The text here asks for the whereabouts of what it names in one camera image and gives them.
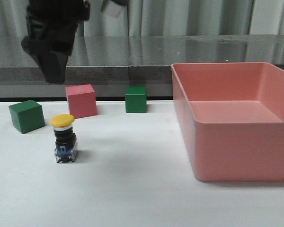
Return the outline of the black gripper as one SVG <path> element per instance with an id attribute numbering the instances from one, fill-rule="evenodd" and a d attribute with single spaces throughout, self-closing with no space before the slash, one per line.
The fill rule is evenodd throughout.
<path id="1" fill-rule="evenodd" d="M 30 0 L 21 41 L 48 83 L 64 83 L 78 23 L 90 17 L 88 0 Z"/>

